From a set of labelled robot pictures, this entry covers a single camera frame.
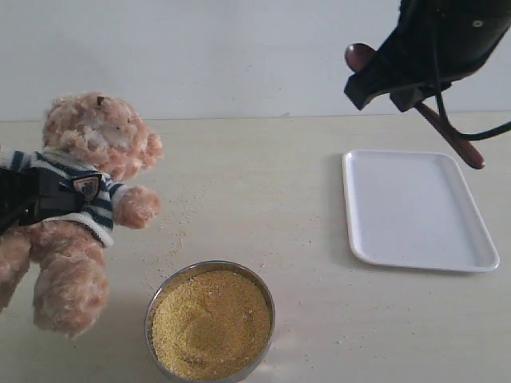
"blue and white striped shirt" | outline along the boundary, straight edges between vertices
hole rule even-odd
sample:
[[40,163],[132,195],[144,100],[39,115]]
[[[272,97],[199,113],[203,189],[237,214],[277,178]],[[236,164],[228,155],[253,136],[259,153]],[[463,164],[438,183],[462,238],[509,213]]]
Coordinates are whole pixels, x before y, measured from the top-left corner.
[[[99,171],[87,164],[77,162],[72,156],[45,148],[41,152],[21,152],[8,148],[0,148],[0,168],[15,172],[27,168],[45,168],[61,177],[61,184],[73,189],[73,179],[97,174]],[[113,245],[113,209],[121,200],[129,187],[115,182],[106,174],[101,173],[99,192],[92,201],[86,203],[80,212],[48,218],[46,220],[69,220],[79,222],[91,230],[103,247]]]

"metal bowl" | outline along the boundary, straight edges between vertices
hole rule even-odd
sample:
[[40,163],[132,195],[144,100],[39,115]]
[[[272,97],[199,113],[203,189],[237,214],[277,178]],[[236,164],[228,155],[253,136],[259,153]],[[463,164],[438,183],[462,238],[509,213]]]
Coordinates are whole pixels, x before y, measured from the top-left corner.
[[190,278],[194,278],[199,274],[207,273],[209,271],[233,271],[238,273],[239,275],[245,277],[249,281],[253,282],[261,291],[264,297],[264,301],[266,302],[266,306],[270,312],[270,336],[268,337],[266,346],[259,353],[259,356],[247,367],[240,370],[239,372],[232,374],[223,379],[218,379],[215,383],[237,383],[247,378],[248,375],[257,368],[257,366],[263,361],[266,356],[268,350],[270,349],[271,341],[273,339],[273,332],[275,328],[275,304],[273,302],[273,297],[271,296],[270,290],[267,288],[266,284],[263,280],[252,270],[249,270],[247,267],[241,266],[237,263],[229,262],[229,261],[206,261],[195,263],[191,266],[185,267],[177,271],[174,275],[165,280],[157,292],[154,294],[153,299],[149,303],[147,308],[147,312],[145,315],[145,340],[147,341],[147,346],[151,351],[153,356],[153,360],[158,366],[159,370],[169,378],[170,381],[174,381],[176,383],[207,383],[206,381],[190,381],[188,379],[177,376],[171,371],[167,370],[156,357],[156,352],[153,348],[153,337],[152,337],[152,327],[153,327],[153,318],[156,313],[157,307],[160,305],[160,302],[164,299],[164,297],[176,289],[180,284],[188,281]]

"bowl rim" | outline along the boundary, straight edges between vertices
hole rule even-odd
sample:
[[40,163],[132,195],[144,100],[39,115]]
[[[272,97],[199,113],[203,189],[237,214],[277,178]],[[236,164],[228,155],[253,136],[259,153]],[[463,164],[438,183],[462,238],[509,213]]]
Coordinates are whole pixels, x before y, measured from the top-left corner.
[[[176,375],[175,373],[173,373],[172,371],[169,371],[167,368],[165,368],[165,366],[163,366],[160,361],[158,360],[158,357],[156,356],[156,352],[154,350],[154,347],[153,347],[153,342],[152,342],[152,339],[149,338],[149,333],[150,331],[148,331],[148,324],[150,321],[150,314],[151,314],[151,311],[152,311],[152,308],[156,302],[156,299],[158,298],[158,296],[161,294],[161,292],[163,291],[163,289],[174,279],[176,278],[177,276],[183,274],[184,272],[186,272],[187,270],[191,270],[193,268],[196,268],[196,267],[200,267],[200,266],[203,266],[203,265],[208,265],[208,264],[220,264],[220,265],[229,265],[231,267],[235,267],[235,268],[238,268],[238,269],[241,269],[247,273],[249,273],[253,278],[257,279],[258,283],[260,284],[260,287],[259,289],[261,290],[261,287],[262,289],[264,289],[264,292],[265,294],[267,294],[268,296],[268,301],[270,303],[270,306],[271,306],[271,316],[270,316],[270,319],[271,319],[271,328],[270,328],[270,334],[266,340],[266,345],[261,349],[261,351],[259,352],[259,354],[257,355],[257,357],[255,358],[255,360],[250,363],[249,365],[245,366],[243,369],[241,369],[240,371],[232,374],[232,375],[228,375],[226,377],[223,377],[221,379],[217,379],[215,381],[191,381],[189,379],[186,379],[185,377],[181,377],[179,375]],[[222,382],[230,382],[230,381],[242,381],[243,379],[245,379],[246,377],[248,377],[248,375],[250,375],[250,373],[253,372],[254,369],[256,369],[260,363],[263,361],[264,359],[264,356],[267,354],[268,350],[270,349],[270,346],[273,342],[273,337],[274,337],[274,332],[275,332],[275,318],[276,318],[276,312],[275,312],[275,300],[273,298],[273,295],[271,294],[271,291],[270,289],[268,288],[266,282],[256,273],[254,272],[252,269],[244,266],[244,265],[241,265],[239,263],[236,263],[236,262],[233,262],[233,261],[228,261],[228,260],[222,260],[222,259],[214,259],[214,260],[208,260],[208,261],[200,261],[200,262],[197,262],[197,263],[193,263],[191,265],[188,265],[186,267],[182,267],[181,269],[179,269],[178,271],[174,272],[173,274],[171,274],[169,277],[167,277],[159,286],[158,288],[156,289],[156,292],[153,294],[153,296],[151,297],[151,300],[149,301],[149,304],[147,305],[146,309],[145,309],[145,319],[144,319],[144,332],[145,332],[145,342],[146,342],[146,345],[148,346],[149,348],[149,352],[151,353],[151,357],[153,359],[153,361],[156,363],[156,365],[158,366],[159,370],[161,372],[164,372],[164,374],[168,374],[168,375],[171,375],[173,379],[179,381],[180,383],[222,383]],[[245,376],[245,377],[242,377],[240,379],[236,379],[238,375],[244,375],[244,373],[249,370],[248,372],[248,375]]]

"beige table surface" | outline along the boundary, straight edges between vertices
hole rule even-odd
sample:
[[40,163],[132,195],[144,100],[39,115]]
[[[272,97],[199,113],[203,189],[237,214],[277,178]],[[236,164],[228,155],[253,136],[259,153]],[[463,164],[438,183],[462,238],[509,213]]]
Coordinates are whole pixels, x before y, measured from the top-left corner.
[[[507,119],[452,117],[471,132]],[[247,382],[511,381],[511,133],[477,144],[485,170],[462,164],[501,265],[455,275],[370,267],[350,252],[344,152],[453,154],[414,113],[151,125],[166,157],[136,181],[164,212],[148,230],[115,229],[109,308],[76,342],[36,330],[33,266],[0,315],[1,383],[165,382],[145,345],[146,305],[167,275],[207,259],[251,267],[274,294],[275,341]],[[40,127],[0,124],[0,142],[36,149]]]

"brown spoon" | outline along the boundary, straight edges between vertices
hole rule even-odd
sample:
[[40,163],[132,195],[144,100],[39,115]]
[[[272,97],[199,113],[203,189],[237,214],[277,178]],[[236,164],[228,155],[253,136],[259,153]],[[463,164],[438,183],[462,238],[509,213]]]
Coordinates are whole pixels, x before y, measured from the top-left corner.
[[[344,59],[348,68],[357,73],[374,56],[376,51],[370,46],[363,43],[352,44],[347,47],[344,53]],[[426,118],[430,124],[439,132],[447,141],[452,149],[471,167],[474,169],[483,169],[485,160],[481,153],[468,141],[460,138],[456,133],[457,130],[451,124],[444,124],[442,119],[433,109],[422,102],[415,104],[415,109]]]

